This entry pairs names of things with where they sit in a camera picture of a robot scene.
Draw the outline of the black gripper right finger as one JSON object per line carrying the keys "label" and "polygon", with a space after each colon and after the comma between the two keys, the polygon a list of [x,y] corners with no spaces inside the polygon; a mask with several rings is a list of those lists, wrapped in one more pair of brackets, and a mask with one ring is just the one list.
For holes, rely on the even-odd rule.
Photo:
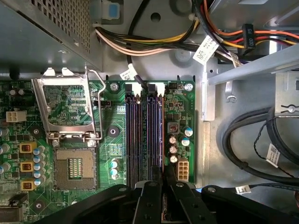
{"label": "black gripper right finger", "polygon": [[165,184],[172,214],[189,224],[297,224],[299,218],[209,185],[198,192],[178,180],[174,167],[165,166]]}

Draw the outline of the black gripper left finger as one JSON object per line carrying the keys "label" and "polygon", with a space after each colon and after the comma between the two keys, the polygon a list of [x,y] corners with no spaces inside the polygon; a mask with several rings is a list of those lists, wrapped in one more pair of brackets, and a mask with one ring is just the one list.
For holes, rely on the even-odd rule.
{"label": "black gripper left finger", "polygon": [[70,207],[68,224],[161,223],[162,172],[152,166],[152,177],[131,189],[115,185]]}

